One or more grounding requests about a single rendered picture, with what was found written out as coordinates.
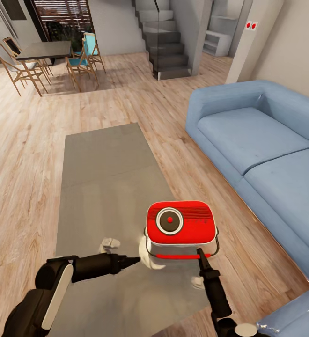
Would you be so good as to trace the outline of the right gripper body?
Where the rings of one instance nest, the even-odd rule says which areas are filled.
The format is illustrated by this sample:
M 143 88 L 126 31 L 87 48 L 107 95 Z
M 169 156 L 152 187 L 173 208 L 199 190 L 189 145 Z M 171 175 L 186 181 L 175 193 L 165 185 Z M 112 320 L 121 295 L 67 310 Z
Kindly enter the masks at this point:
M 221 281 L 220 281 L 220 272 L 219 270 L 213 271 L 204 271 L 202 273 L 199 273 L 200 277 L 204 278 L 204 287 L 205 291 L 208 297 L 209 302 L 211 301 L 217 301 L 222 300 L 226 298 L 226 294 L 224 292 L 224 289 L 222 287 Z

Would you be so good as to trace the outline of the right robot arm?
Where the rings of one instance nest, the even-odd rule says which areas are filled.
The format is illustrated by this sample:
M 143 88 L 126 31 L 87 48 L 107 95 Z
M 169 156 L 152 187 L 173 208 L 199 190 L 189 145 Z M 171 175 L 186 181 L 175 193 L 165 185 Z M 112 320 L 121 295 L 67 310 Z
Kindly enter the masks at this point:
M 193 276 L 191 278 L 191 287 L 206 291 L 212 308 L 210 315 L 216 337 L 270 337 L 269 335 L 260 334 L 257 327 L 253 324 L 241 323 L 237 325 L 232 318 L 224 318 L 231 315 L 232 310 L 219 278 L 220 272 L 210 266 L 201 248 L 197 249 L 197 254 L 200 255 L 200 259 L 198 259 L 200 277 Z M 223 319 L 217 322 L 217 318 Z

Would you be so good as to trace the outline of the radio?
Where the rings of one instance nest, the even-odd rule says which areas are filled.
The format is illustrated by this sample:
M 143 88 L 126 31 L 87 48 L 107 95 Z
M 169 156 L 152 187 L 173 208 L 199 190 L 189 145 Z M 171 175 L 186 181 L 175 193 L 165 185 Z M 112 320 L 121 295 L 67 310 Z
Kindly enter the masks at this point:
M 217 250 L 205 254 L 206 258 L 219 252 L 219 230 L 209 205 L 202 201 L 166 201 L 152 204 L 147 210 L 147 227 L 144 236 L 164 247 L 199 247 L 216 239 Z M 200 255 L 162 255 L 162 259 L 200 259 Z

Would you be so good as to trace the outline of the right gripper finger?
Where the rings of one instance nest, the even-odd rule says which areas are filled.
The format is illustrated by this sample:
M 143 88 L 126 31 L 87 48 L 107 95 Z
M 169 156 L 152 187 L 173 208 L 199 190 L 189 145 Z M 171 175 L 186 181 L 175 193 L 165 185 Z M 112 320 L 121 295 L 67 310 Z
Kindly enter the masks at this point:
M 202 264 L 202 267 L 203 267 L 203 270 L 204 271 L 213 271 L 213 268 L 210 266 L 203 250 L 201 248 L 198 248 L 199 249 L 199 255 L 200 255 L 200 261 L 201 261 L 201 264 Z
M 200 254 L 199 253 L 199 249 L 197 249 L 197 254 Z M 200 261 L 201 259 L 198 259 L 198 261 L 199 261 L 199 266 L 200 266 L 200 273 L 202 273 L 202 272 L 204 272 L 204 270 L 203 270 L 203 267 L 202 267 L 202 264 L 201 264 L 201 261 Z

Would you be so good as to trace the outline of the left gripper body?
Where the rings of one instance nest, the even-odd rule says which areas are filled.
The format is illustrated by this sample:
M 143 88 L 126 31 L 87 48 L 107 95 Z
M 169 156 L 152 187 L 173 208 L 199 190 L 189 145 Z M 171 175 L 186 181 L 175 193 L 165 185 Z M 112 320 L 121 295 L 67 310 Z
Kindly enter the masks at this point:
M 119 273 L 119 254 L 96 254 L 89 256 L 90 273 L 88 279 Z

